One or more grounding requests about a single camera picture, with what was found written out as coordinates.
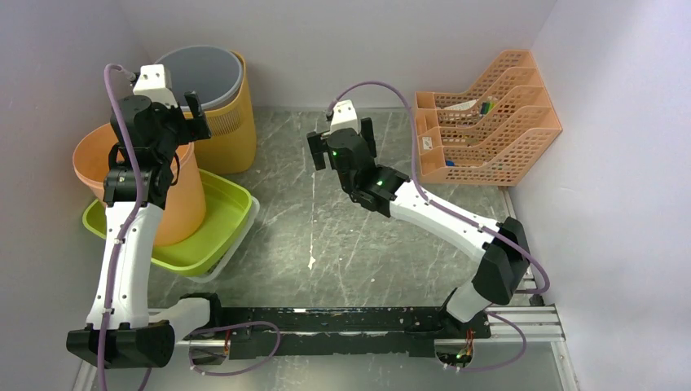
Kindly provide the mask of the orange plastic bucket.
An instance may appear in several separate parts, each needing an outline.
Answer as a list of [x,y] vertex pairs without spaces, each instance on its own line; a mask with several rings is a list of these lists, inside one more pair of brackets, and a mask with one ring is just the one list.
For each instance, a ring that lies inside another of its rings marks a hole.
[[[91,189],[102,207],[105,206],[103,180],[108,173],[108,153],[116,142],[112,127],[102,125],[86,135],[73,151],[75,174]],[[156,246],[168,246],[186,239],[199,228],[205,217],[205,194],[196,163],[195,145],[182,145],[177,154],[181,167],[178,168],[174,161],[170,168],[178,182],[168,191],[156,232]]]

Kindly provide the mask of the grey plastic bin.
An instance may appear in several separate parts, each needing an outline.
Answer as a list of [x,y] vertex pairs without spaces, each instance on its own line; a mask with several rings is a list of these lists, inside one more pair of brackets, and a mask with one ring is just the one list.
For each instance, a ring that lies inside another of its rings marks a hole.
[[189,112],[184,94],[196,92],[203,111],[221,108],[238,95],[244,78],[244,61],[236,53],[216,46],[187,46],[157,61],[171,76],[175,98]]

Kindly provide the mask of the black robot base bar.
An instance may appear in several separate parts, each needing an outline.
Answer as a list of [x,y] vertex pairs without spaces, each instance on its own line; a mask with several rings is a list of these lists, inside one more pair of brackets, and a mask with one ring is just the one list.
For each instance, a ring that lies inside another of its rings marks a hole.
[[194,348],[229,349],[231,359],[277,356],[407,354],[433,358],[443,342],[463,345],[491,335],[478,313],[467,323],[439,307],[280,308],[224,307],[219,326],[239,330],[202,332],[183,340]]

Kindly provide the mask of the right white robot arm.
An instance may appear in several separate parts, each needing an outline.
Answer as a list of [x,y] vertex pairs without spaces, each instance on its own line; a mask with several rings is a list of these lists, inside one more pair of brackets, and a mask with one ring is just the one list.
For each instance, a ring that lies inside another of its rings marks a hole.
[[341,189],[362,208],[418,226],[478,262],[473,278],[452,290],[442,306],[440,328],[461,336],[490,305],[507,305],[529,268],[522,224],[477,216],[416,187],[406,174],[376,163],[372,121],[361,130],[312,131],[306,141],[317,170],[335,170]]

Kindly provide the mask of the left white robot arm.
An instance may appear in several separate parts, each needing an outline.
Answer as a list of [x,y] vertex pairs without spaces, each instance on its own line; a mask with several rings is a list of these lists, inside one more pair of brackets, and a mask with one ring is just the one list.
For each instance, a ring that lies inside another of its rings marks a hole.
[[99,287],[85,326],[66,339],[70,353],[100,370],[163,367],[192,332],[213,339],[226,326],[213,294],[181,298],[156,317],[147,305],[156,232],[177,182],[171,169],[177,149],[211,136],[196,93],[188,91],[185,100],[190,118],[143,95],[120,99],[112,109],[117,141],[103,180],[107,227]]

